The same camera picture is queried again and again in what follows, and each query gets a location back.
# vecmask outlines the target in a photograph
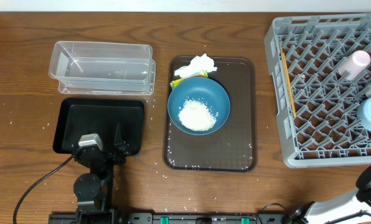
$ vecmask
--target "gray plastic dish rack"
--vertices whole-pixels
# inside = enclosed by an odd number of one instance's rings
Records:
[[[371,63],[352,81],[337,72],[355,50],[371,55],[371,14],[276,18],[266,34],[265,49],[285,164],[290,168],[371,164],[371,132],[356,116],[357,107],[367,99]]]

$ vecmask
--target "wooden table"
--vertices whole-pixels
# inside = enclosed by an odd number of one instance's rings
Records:
[[[256,213],[271,202],[294,208],[352,189],[366,166],[290,169],[282,161],[263,38],[275,17],[290,15],[300,14],[0,12],[0,223],[12,222],[21,195],[68,157],[52,150],[60,103],[70,96],[60,94],[58,81],[47,74],[59,40],[153,48],[157,75],[152,96],[101,96],[139,99],[146,105],[141,151],[116,169],[114,201],[120,208]],[[255,65],[258,165],[251,172],[178,171],[163,163],[169,64],[177,55],[205,52],[246,57]],[[47,223],[54,211],[74,211],[77,199],[72,186],[86,172],[71,161],[38,185],[24,200],[19,223]]]

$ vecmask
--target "white wall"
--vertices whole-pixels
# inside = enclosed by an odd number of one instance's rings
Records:
[[[0,11],[371,12],[371,0],[0,0]]]

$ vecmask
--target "black wire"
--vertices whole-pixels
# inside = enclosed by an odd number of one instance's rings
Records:
[[[287,214],[289,213],[288,210],[287,210],[287,209],[286,209],[282,204],[280,204],[280,203],[269,203],[268,205],[266,205],[266,206],[264,206],[262,209],[260,209],[259,212],[258,212],[258,214],[257,214],[257,219],[259,220],[260,224],[263,224],[263,222],[261,221],[261,218],[259,217],[260,212],[263,211],[263,210],[266,209],[266,208],[271,207],[271,206],[279,206],[279,207],[283,208],[284,211],[285,211]]]
[[[21,197],[21,199],[19,199],[18,201],[18,204],[17,204],[17,207],[16,209],[14,210],[14,214],[12,216],[12,222],[14,224],[17,224],[17,213],[18,213],[18,210],[19,210],[19,207],[21,206],[21,203],[22,201],[25,199],[26,195],[29,194],[29,192],[34,188],[36,187],[36,185],[38,185],[39,183],[41,183],[43,180],[45,180],[46,178],[50,177],[51,175],[53,175],[55,172],[57,172],[58,170],[60,170],[63,166],[65,166],[69,161],[71,161],[72,159],[72,156],[70,156],[65,162],[63,162],[60,166],[58,166],[57,168],[55,168],[52,172],[49,172],[48,174],[46,174],[44,177],[40,178],[38,181],[36,181],[34,184],[32,184],[31,187],[29,187],[29,189],[27,191],[25,191],[24,195]]]
[[[364,215],[368,215],[369,217],[371,217],[371,213],[365,212],[365,211],[359,211],[359,212],[357,212],[355,214],[348,215],[348,216],[345,216],[345,217],[342,217],[342,218],[338,218],[338,219],[333,220],[331,222],[327,222],[326,224],[340,223],[340,222],[343,222],[343,221],[346,221],[346,220],[350,220],[352,218],[362,217]]]

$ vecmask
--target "white cup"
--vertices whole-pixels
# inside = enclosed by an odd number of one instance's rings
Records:
[[[337,70],[340,75],[345,75],[350,72],[348,80],[353,80],[360,72],[362,72],[371,62],[371,56],[363,51],[357,50],[347,57],[346,61]]]

